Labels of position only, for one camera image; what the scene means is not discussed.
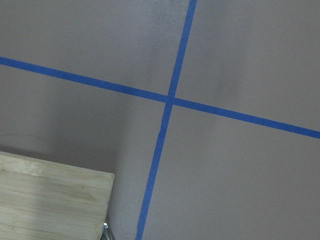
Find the wooden cutting board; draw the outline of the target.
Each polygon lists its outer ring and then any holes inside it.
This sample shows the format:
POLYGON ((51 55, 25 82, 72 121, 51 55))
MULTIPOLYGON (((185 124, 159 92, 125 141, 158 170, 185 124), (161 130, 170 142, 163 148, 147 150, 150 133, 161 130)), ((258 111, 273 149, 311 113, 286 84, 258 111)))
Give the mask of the wooden cutting board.
POLYGON ((113 173, 2 152, 3 240, 112 240, 113 173))

